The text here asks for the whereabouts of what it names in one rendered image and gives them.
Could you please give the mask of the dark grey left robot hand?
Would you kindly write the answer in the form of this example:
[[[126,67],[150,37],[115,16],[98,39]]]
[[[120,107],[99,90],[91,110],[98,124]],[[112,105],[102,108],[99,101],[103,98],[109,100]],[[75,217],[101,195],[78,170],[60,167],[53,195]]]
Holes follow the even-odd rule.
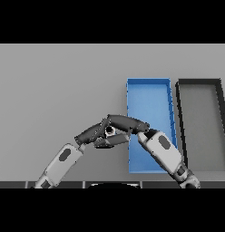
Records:
[[[81,146],[82,144],[90,144],[99,138],[105,138],[105,128],[108,125],[108,120],[103,119],[101,122],[96,123],[90,128],[86,129],[79,135],[74,137],[76,143]]]

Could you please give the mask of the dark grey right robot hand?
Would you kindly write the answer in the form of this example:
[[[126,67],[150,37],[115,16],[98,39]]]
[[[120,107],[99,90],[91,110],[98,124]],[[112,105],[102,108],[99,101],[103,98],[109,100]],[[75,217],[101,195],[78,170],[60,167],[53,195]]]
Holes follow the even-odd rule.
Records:
[[[108,128],[115,128],[120,131],[125,131],[125,134],[107,135]],[[130,140],[132,134],[139,132],[147,132],[150,128],[148,122],[143,122],[131,117],[122,115],[109,114],[106,119],[103,120],[100,129],[96,133],[96,140],[93,144],[96,149],[109,149],[115,145],[119,145]]]

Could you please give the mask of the blue bin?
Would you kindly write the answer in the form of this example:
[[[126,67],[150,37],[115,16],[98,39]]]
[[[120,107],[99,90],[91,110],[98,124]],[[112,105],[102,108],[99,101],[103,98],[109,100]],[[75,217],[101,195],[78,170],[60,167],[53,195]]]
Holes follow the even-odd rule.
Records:
[[[148,122],[152,129],[163,131],[175,147],[178,147],[171,80],[169,78],[128,78],[127,115]],[[136,135],[129,142],[129,172],[164,173],[164,170],[139,144]]]

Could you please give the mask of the dark grey bin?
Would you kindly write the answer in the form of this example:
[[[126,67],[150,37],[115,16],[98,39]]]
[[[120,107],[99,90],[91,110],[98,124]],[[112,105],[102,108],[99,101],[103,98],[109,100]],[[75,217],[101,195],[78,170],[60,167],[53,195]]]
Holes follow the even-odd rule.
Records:
[[[190,169],[225,171],[225,100],[221,79],[176,84],[182,151]]]

